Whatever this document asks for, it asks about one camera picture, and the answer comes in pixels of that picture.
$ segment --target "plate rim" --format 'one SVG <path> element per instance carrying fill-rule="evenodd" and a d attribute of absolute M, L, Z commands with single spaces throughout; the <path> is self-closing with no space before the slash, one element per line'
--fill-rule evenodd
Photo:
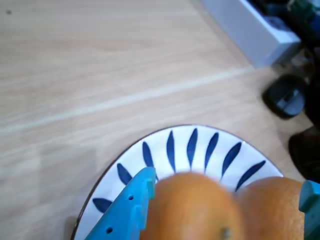
<path fill-rule="evenodd" d="M 252 148 L 254 148 L 256 151 L 258 151 L 266 160 L 268 160 L 278 171 L 280 174 L 282 174 L 282 176 L 284 176 L 284 174 L 282 173 L 282 171 L 274 164 L 273 161 L 271 161 L 268 157 L 266 157 L 260 150 L 258 150 L 256 147 L 252 146 L 250 143 L 248 143 L 247 141 L 245 141 L 244 139 L 242 139 L 241 137 L 233 134 L 233 133 L 230 133 L 229 131 L 226 131 L 226 130 L 222 130 L 218 127 L 214 127 L 214 126 L 209 126 L 209 125 L 205 125 L 205 124 L 179 124 L 179 125 L 172 125 L 172 126 L 167 126 L 167 127 L 163 127 L 163 128 L 160 128 L 156 131 L 153 131 L 141 138 L 139 138 L 137 141 L 133 142 L 132 144 L 130 144 L 128 147 L 126 147 L 123 151 L 121 151 L 121 153 L 109 164 L 109 166 L 103 171 L 103 173 L 101 174 L 101 176 L 98 178 L 98 180 L 95 182 L 95 184 L 93 185 L 90 193 L 88 194 L 88 196 L 86 197 L 84 203 L 83 203 L 83 206 L 80 210 L 80 213 L 78 215 L 78 217 L 76 218 L 76 221 L 74 223 L 74 227 L 73 227 L 73 230 L 72 230 L 72 234 L 71 234 L 71 237 L 70 237 L 70 240 L 74 240 L 75 239 L 75 236 L 76 236 L 76 232 L 78 230 L 78 226 L 79 226 L 79 223 L 80 223 L 80 220 L 84 214 L 84 211 L 89 203 L 89 200 L 91 199 L 91 196 L 94 194 L 97 186 L 99 185 L 99 183 L 101 182 L 102 178 L 107 174 L 107 172 L 110 170 L 110 168 L 115 164 L 115 162 L 121 158 L 121 156 L 127 151 L 129 150 L 133 145 L 137 144 L 138 142 L 140 142 L 141 140 L 153 135 L 153 134 L 156 134 L 158 132 L 161 132 L 163 130 L 166 130 L 166 129 L 172 129 L 172 128 L 177 128 L 177 127 L 205 127 L 205 128 L 209 128 L 209 129 L 214 129 L 214 130 L 218 130 L 218 131 L 222 131 L 222 132 L 225 132 L 225 133 L 228 133 L 236 138 L 238 138 L 239 140 L 245 142 L 246 144 L 248 144 L 249 146 L 251 146 Z"/>

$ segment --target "orange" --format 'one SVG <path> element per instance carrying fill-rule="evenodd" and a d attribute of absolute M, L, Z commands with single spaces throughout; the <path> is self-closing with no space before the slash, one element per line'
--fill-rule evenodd
<path fill-rule="evenodd" d="M 140 240 L 245 240 L 241 212 L 218 183 L 179 173 L 156 185 Z"/>
<path fill-rule="evenodd" d="M 286 177 L 269 177 L 238 192 L 247 240 L 303 240 L 301 187 L 302 183 Z"/>

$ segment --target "black mouse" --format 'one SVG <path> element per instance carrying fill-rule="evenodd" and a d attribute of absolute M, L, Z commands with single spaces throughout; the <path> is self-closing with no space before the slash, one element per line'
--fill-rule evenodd
<path fill-rule="evenodd" d="M 298 115 L 305 107 L 308 84 L 299 76 L 285 74 L 262 94 L 264 103 L 282 119 Z"/>

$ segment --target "wooden table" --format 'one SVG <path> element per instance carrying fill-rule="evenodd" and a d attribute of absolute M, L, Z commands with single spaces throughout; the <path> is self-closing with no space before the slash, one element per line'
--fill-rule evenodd
<path fill-rule="evenodd" d="M 68 240 L 95 181 L 157 129 L 210 125 L 303 180 L 309 127 L 275 117 L 254 69 L 196 0 L 0 1 L 0 238 Z"/>

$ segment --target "plate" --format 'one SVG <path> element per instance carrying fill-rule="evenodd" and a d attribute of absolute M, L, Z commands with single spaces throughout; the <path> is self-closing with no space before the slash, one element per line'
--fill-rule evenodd
<path fill-rule="evenodd" d="M 71 240 L 84 240 L 131 178 L 145 167 L 155 168 L 158 181 L 192 171 L 232 192 L 259 179 L 283 177 L 261 152 L 226 131 L 203 125 L 162 129 L 134 143 L 103 173 L 80 212 Z"/>

